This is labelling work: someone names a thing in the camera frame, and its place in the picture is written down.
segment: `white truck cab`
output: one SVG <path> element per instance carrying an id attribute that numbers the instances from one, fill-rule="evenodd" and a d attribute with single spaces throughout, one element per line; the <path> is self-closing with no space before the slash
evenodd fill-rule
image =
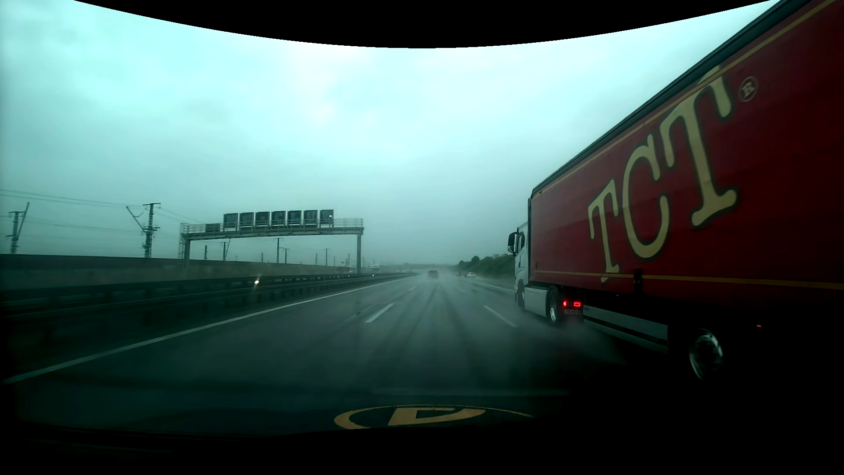
<path id="1" fill-rule="evenodd" d="M 507 239 L 507 250 L 516 257 L 514 267 L 515 279 L 513 292 L 519 308 L 525 308 L 525 285 L 528 283 L 528 224 L 524 223 L 511 232 Z"/>

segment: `overhead sign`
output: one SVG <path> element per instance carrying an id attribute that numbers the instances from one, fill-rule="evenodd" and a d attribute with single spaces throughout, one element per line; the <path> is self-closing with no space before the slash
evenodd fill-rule
<path id="1" fill-rule="evenodd" d="M 321 210 L 319 212 L 319 222 L 320 224 L 332 224 L 332 219 L 334 218 L 334 210 Z"/>
<path id="2" fill-rule="evenodd" d="M 252 229 L 252 223 L 255 221 L 255 213 L 241 213 L 241 230 Z"/>
<path id="3" fill-rule="evenodd" d="M 223 215 L 223 228 L 226 231 L 237 229 L 237 213 L 227 213 Z"/>
<path id="4" fill-rule="evenodd" d="M 255 213 L 255 227 L 269 226 L 269 211 L 258 211 Z"/>
<path id="5" fill-rule="evenodd" d="M 317 210 L 306 210 L 305 211 L 305 224 L 306 225 L 316 225 L 317 223 Z"/>
<path id="6" fill-rule="evenodd" d="M 288 225 L 302 224 L 302 212 L 301 211 L 288 211 L 287 212 L 287 224 Z"/>
<path id="7" fill-rule="evenodd" d="M 284 226 L 285 222 L 284 211 L 273 211 L 273 216 L 270 221 L 272 226 Z"/>

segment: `green vegetation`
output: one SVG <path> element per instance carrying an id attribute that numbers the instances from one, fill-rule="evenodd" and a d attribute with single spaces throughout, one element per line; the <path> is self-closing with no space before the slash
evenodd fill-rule
<path id="1" fill-rule="evenodd" d="M 498 257 L 487 256 L 483 259 L 474 256 L 469 262 L 461 260 L 457 264 L 457 270 L 474 272 L 482 277 L 513 277 L 514 259 L 512 254 L 503 254 Z"/>

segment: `semi-truck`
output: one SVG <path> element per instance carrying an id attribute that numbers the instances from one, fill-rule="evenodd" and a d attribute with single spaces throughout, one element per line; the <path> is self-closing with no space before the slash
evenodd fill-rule
<path id="1" fill-rule="evenodd" d="M 776 371 L 844 308 L 843 74 L 844 1 L 773 5 L 533 189 L 516 304 L 696 384 Z"/>

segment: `wet road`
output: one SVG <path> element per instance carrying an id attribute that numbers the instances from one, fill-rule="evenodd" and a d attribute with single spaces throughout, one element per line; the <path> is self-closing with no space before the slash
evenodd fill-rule
<path id="1" fill-rule="evenodd" d="M 586 394 L 664 397 L 665 357 L 549 326 L 501 281 L 441 270 L 255 313 L 12 383 L 17 417 L 258 435 L 448 425 L 479 411 L 541 418 L 579 411 Z"/>

